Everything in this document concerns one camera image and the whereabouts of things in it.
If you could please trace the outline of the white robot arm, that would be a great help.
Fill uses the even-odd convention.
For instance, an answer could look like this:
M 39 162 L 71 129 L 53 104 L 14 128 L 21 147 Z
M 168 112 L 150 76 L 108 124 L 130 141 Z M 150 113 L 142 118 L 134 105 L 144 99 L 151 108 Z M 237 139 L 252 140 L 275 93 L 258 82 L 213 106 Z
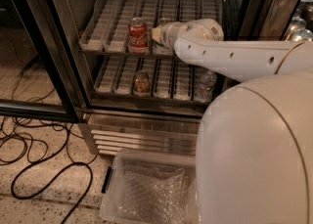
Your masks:
M 237 82 L 201 119 L 201 224 L 313 224 L 313 42 L 226 41 L 211 19 L 159 25 L 152 38 Z

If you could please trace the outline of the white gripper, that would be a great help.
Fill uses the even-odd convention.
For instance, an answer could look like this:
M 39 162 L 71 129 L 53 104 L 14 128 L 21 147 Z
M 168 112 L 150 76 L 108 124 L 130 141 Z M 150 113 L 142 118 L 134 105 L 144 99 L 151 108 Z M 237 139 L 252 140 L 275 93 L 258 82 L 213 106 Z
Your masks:
M 172 49 L 177 38 L 186 31 L 186 27 L 182 22 L 170 22 L 164 24 L 161 28 L 152 29 L 152 38 L 155 42 L 160 43 L 168 49 Z

